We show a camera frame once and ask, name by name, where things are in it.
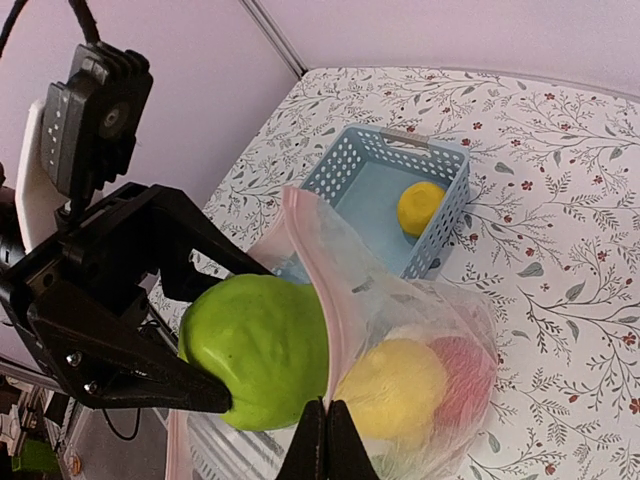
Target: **green apple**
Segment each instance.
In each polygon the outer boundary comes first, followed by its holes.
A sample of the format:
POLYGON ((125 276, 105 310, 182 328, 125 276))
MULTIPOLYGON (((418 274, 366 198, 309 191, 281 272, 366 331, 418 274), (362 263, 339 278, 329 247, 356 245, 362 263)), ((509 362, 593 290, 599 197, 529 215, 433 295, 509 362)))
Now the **green apple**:
POLYGON ((222 418, 240 430, 290 426, 327 388, 318 296, 278 277, 237 275, 206 291, 182 319, 179 355, 227 385, 233 406, 222 418))

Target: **table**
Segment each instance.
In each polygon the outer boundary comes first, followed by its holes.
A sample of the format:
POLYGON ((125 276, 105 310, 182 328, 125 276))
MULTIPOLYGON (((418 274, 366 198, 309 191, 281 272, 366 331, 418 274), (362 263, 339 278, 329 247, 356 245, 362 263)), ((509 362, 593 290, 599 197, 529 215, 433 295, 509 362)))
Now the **table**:
MULTIPOLYGON (((471 201, 438 281, 497 311, 499 378, 456 480, 640 476, 640 117, 622 97, 487 73, 308 73, 204 212, 248 248, 340 130, 372 123, 469 148, 471 201)), ((219 267, 196 254, 200 269, 219 267)), ((184 304, 152 300, 177 328, 184 304)))

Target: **yellow ball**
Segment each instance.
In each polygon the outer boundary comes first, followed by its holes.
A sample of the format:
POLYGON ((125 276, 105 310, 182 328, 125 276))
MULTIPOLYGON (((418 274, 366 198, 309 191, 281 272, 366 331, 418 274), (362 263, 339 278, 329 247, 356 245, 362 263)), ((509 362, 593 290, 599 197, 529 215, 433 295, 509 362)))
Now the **yellow ball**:
POLYGON ((407 188, 398 201, 398 222, 407 235, 419 237, 438 210, 446 190, 435 183, 419 182, 407 188))
POLYGON ((444 366, 425 344, 385 340, 355 363, 335 398, 347 404, 363 437, 413 443, 416 435, 430 435, 447 381, 444 366))

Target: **black wire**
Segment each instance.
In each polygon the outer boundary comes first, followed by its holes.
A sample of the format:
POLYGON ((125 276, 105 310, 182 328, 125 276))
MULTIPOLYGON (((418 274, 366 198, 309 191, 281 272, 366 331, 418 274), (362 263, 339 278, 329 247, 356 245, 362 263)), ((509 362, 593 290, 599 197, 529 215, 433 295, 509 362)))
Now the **black wire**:
POLYGON ((122 435, 116 429, 116 427, 111 422, 111 419, 109 418, 109 414, 107 413, 107 411, 104 408, 102 409, 102 415, 104 415, 104 419, 107 422, 107 425, 109 425, 109 429, 113 432, 113 434, 116 437, 118 437, 120 440, 123 440, 125 442, 130 442, 130 441, 134 440, 138 436, 138 432, 140 431, 140 416, 141 416, 141 414, 142 414, 142 409, 139 408, 138 409, 138 413, 136 414, 136 425, 135 425, 135 427, 133 427, 133 433, 127 437, 125 435, 122 435))
POLYGON ((98 33, 98 27, 96 26, 96 20, 93 18, 87 0, 69 0, 69 5, 73 8, 73 13, 76 14, 84 39, 87 43, 96 43, 100 41, 100 34, 98 33))
POLYGON ((11 30, 13 30, 13 26, 16 24, 18 20, 18 16, 20 16, 20 12, 27 4, 29 0, 16 0, 13 3, 13 7, 11 7, 11 11, 9 12, 9 16, 4 22, 4 26, 2 27, 2 32, 0 33, 0 58, 2 58, 2 52, 4 51, 4 47, 7 45, 7 41, 9 40, 9 35, 11 34, 11 30))
MULTIPOLYGON (((11 35, 11 31, 13 30, 18 17, 28 1, 29 0, 15 0, 13 7, 11 7, 11 11, 9 12, 9 15, 2 27, 2 32, 0 32, 0 58, 2 58, 2 53, 4 52, 4 47, 7 45, 7 41, 9 40, 9 35, 11 35)), ((87 5, 87 0, 69 0, 69 5, 71 5, 71 8, 73 9, 73 13, 76 14, 76 18, 78 19, 78 24, 82 29, 85 41, 87 43, 99 42, 100 33, 98 33, 96 20, 89 9, 89 5, 87 5)))

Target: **white wall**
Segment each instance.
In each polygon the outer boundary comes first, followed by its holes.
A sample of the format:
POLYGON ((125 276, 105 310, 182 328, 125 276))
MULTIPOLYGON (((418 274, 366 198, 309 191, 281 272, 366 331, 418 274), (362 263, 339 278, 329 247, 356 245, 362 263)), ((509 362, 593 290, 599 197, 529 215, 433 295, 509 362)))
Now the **white wall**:
POLYGON ((633 0, 262 2, 311 67, 467 67, 640 95, 633 0))
MULTIPOLYGON (((14 0, 0 0, 0 20, 14 0)), ((127 180, 204 204, 293 74, 235 0, 90 1, 102 39, 151 62, 155 84, 127 180)), ((27 110, 66 81, 82 33, 67 0, 31 0, 0 59, 0 162, 13 185, 27 110)))

